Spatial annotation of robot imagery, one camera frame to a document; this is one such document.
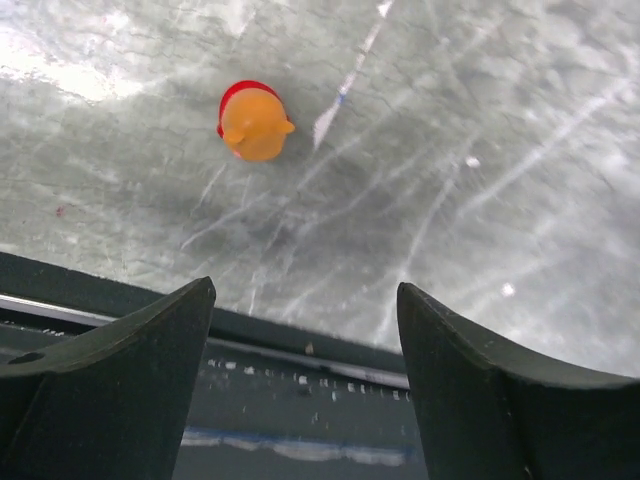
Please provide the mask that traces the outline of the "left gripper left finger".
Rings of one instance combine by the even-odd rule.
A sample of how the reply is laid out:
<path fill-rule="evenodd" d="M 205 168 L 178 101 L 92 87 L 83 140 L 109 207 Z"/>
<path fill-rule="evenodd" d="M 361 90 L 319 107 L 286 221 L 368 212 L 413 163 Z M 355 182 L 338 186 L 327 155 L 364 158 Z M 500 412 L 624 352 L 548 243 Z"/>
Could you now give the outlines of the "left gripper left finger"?
<path fill-rule="evenodd" d="M 215 299 L 201 278 L 2 365 L 2 478 L 171 478 Z"/>

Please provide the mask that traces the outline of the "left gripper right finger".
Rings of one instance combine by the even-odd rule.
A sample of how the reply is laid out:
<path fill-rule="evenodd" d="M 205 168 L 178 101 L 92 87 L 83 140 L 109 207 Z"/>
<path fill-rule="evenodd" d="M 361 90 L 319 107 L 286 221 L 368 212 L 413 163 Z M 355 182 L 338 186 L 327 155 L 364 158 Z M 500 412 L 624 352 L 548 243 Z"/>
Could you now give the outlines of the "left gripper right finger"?
<path fill-rule="evenodd" d="M 540 354 L 397 290 L 401 346 L 432 479 L 635 479 L 639 383 Z"/>

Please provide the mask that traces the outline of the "orange bear toy top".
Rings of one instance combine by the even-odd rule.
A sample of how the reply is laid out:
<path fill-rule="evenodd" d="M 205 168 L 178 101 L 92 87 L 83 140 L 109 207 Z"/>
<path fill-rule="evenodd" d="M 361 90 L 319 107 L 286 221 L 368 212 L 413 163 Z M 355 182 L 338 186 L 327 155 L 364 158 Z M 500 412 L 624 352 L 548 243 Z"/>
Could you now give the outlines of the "orange bear toy top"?
<path fill-rule="evenodd" d="M 260 163 L 275 159 L 294 131 L 282 100 L 269 85 L 242 80 L 221 97 L 217 133 L 242 160 Z"/>

